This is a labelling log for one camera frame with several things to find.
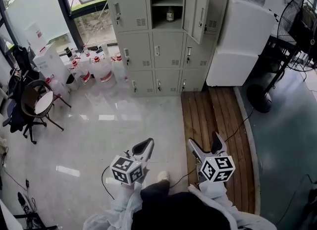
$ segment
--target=red label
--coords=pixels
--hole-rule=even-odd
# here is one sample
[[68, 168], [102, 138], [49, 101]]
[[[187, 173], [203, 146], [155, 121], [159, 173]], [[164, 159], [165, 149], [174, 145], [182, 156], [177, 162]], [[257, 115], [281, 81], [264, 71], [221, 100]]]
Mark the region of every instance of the red label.
[[111, 79], [111, 76], [112, 76], [112, 71], [110, 71], [107, 76], [104, 76], [104, 77], [101, 77], [100, 80], [102, 83], [105, 83], [107, 81], [109, 81]]
[[90, 72], [88, 71], [87, 75], [83, 78], [83, 82], [86, 83], [90, 79]]

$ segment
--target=open locker door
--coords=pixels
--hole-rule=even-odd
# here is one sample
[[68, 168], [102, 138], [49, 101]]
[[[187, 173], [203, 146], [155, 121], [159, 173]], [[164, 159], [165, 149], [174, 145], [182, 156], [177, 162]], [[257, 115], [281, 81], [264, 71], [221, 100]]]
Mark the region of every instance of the open locker door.
[[208, 13], [209, 0], [185, 0], [183, 29], [195, 42], [200, 44]]

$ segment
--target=standing fan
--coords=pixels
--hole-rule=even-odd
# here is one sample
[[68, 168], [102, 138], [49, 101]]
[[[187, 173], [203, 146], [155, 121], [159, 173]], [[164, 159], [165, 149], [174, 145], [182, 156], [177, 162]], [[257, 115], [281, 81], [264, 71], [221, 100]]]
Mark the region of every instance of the standing fan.
[[316, 5], [317, 0], [291, 0], [284, 9], [275, 45], [276, 50], [281, 53], [279, 57], [283, 65], [265, 89], [256, 84], [247, 89], [248, 100], [257, 111], [269, 112], [272, 101], [268, 92], [286, 67], [297, 71], [317, 68]]

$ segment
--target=fan base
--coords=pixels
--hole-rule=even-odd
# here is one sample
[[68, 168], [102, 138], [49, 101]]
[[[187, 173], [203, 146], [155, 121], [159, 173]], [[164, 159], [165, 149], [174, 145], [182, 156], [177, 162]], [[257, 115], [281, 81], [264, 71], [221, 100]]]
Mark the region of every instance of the fan base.
[[271, 109], [272, 100], [269, 93], [264, 94], [261, 85], [250, 85], [247, 89], [247, 97], [251, 105], [261, 113], [267, 113]]

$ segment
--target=locker shelf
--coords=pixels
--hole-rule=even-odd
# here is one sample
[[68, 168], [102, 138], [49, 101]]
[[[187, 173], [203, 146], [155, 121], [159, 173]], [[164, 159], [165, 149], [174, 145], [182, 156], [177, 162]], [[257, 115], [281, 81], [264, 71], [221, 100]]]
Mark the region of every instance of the locker shelf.
[[183, 0], [156, 0], [152, 6], [183, 6]]
[[172, 22], [166, 19], [156, 20], [153, 22], [153, 29], [182, 29], [182, 19], [178, 18]]

